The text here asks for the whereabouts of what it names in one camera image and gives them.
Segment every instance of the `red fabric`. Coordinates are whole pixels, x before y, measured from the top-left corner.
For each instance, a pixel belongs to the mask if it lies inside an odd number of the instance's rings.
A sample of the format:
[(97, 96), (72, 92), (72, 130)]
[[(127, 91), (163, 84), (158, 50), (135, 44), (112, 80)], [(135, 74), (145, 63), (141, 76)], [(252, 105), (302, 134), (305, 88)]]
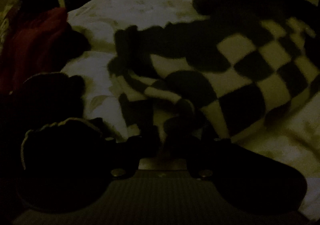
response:
[(52, 72), (50, 48), (67, 29), (67, 18), (65, 8), (55, 8), (32, 20), (17, 20), (0, 59), (0, 93), (16, 90), (32, 75)]

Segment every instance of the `black and white checkered fabric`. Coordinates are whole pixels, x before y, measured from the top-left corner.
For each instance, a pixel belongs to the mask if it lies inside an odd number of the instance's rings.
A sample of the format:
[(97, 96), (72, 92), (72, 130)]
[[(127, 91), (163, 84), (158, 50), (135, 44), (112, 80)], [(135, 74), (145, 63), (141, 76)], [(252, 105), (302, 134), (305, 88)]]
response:
[(219, 138), (238, 140), (298, 109), (320, 84), (320, 70), (305, 55), (305, 35), (315, 37), (293, 17), (226, 18), (224, 12), (118, 31), (109, 71), (129, 134), (157, 125), (162, 136), (188, 135), (209, 121)]

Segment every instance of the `gray textured panel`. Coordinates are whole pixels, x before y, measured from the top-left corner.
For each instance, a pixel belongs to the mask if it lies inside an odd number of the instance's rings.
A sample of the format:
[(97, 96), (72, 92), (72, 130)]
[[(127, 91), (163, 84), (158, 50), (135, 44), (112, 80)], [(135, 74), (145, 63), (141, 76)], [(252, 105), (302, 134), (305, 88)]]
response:
[(298, 225), (308, 221), (299, 213), (263, 217), (229, 205), (214, 185), (190, 177), (186, 171), (138, 171), (110, 184), (104, 195), (82, 210), (45, 214), (28, 210), (16, 225), (162, 225), (272, 224)]

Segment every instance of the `checkered pattern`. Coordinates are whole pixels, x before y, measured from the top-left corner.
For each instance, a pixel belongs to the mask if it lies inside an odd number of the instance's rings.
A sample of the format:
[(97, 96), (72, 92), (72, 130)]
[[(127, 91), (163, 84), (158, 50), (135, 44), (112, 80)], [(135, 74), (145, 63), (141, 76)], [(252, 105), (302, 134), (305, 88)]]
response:
[(304, 52), (304, 36), (315, 33), (306, 24), (296, 18), (249, 24), (217, 17), (118, 31), (109, 71), (129, 134), (163, 118), (159, 133), (188, 135), (204, 125), (204, 115), (219, 138), (237, 140), (318, 92), (320, 70)]

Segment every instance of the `mattress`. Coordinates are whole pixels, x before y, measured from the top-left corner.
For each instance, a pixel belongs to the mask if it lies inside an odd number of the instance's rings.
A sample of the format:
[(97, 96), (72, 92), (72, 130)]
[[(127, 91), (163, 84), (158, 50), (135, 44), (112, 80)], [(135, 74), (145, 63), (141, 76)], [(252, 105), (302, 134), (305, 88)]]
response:
[[(116, 56), (113, 35), (117, 30), (130, 25), (142, 30), (206, 18), (193, 9), (192, 0), (92, 0), (69, 12), (68, 21), (73, 29), (83, 33), (92, 45), (91, 51), (62, 70), (69, 76), (81, 75), (85, 80), (84, 117), (102, 117), (117, 142), (128, 138), (120, 104), (110, 91), (112, 83), (107, 70), (108, 62)], [(300, 212), (309, 219), (320, 219), (320, 94), (276, 127), (234, 143), (299, 170), (308, 182)], [(139, 169), (154, 168), (150, 159), (140, 162)], [(165, 168), (185, 169), (185, 165), (183, 161), (175, 162)]]

